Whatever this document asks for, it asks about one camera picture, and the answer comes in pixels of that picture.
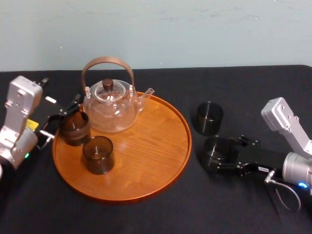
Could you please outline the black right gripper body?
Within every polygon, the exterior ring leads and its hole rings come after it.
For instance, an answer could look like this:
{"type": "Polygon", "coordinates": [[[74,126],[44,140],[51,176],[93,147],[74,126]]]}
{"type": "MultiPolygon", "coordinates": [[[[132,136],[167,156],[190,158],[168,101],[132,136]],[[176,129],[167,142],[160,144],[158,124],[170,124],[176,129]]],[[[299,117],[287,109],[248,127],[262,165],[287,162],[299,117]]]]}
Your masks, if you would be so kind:
{"type": "Polygon", "coordinates": [[[262,149],[258,146],[238,147],[236,168],[241,176],[248,173],[269,173],[274,171],[276,177],[282,177],[286,153],[262,149]]]}

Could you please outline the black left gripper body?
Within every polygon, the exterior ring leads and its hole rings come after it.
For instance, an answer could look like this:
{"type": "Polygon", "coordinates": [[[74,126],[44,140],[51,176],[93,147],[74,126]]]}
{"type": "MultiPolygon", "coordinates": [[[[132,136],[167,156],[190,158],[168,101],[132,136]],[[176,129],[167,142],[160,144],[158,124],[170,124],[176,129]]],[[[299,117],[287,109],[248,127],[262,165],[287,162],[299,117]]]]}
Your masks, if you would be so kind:
{"type": "Polygon", "coordinates": [[[39,106],[35,109],[33,113],[33,121],[38,123],[34,132],[39,137],[39,131],[45,130],[53,135],[56,134],[61,121],[66,115],[60,115],[59,110],[63,108],[58,102],[51,102],[50,98],[43,98],[40,101],[39,106]]]}

